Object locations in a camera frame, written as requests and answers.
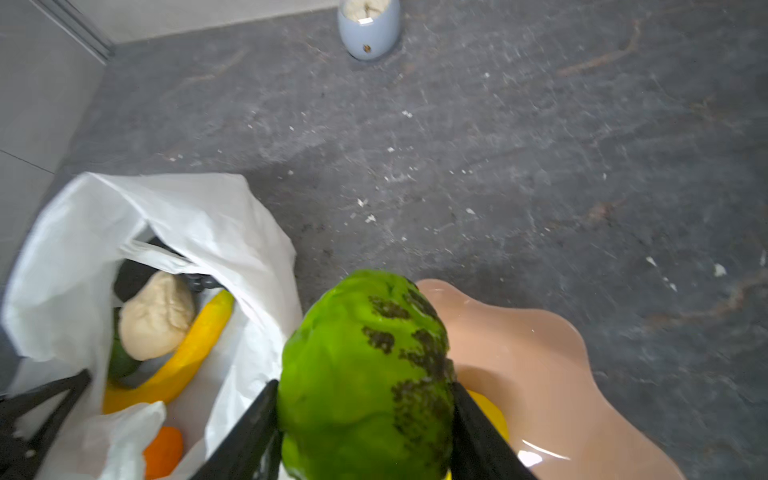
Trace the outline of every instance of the green vegetable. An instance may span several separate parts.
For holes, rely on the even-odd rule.
[[[109,359],[109,369],[107,375],[111,380],[117,381],[125,376],[135,372],[141,365],[141,361],[132,358],[125,352],[123,344],[118,335],[118,319],[120,309],[114,309],[114,336],[112,337],[112,353]]]
[[[455,376],[448,335],[409,280],[359,270],[306,314],[283,351],[283,463],[302,480],[442,480]]]

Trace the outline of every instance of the yellow banana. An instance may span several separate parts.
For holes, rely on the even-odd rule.
[[[168,404],[178,397],[219,340],[232,316],[234,302],[231,293],[226,290],[219,292],[197,315],[173,356],[149,380],[135,389],[108,380],[102,407],[104,413],[119,412],[143,402],[162,400]]]

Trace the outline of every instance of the beige bread roll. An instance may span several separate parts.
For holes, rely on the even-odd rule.
[[[120,341],[136,360],[154,359],[179,346],[193,318],[194,302],[187,285],[171,273],[158,271],[120,310]]]

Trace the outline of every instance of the white plastic bag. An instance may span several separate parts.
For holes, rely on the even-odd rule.
[[[185,258],[136,240],[148,228]],[[237,300],[213,352],[167,407],[167,421],[181,429],[187,448],[175,480],[195,472],[266,382],[279,377],[283,345],[301,322],[295,255],[240,175],[74,179],[29,234],[2,316],[17,353],[27,357],[11,394],[83,368],[93,375],[38,478],[144,479],[142,452],[166,419],[164,404],[101,415],[112,283],[124,258],[171,273],[211,274]],[[20,427],[37,425],[29,418]]]

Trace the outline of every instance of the yellow lemon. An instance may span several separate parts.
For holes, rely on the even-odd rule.
[[[502,438],[509,442],[509,431],[507,430],[507,421],[504,418],[504,414],[501,410],[498,409],[496,405],[493,404],[490,400],[485,398],[484,395],[481,395],[480,393],[473,392],[472,390],[467,390],[469,393],[469,396],[472,397],[473,400],[475,400],[475,403],[478,404],[478,407],[482,410],[483,413],[485,413],[485,416],[488,418],[488,420],[491,422],[491,425],[494,426],[496,431],[502,436]],[[448,472],[448,476],[445,477],[445,480],[451,480],[451,472]]]

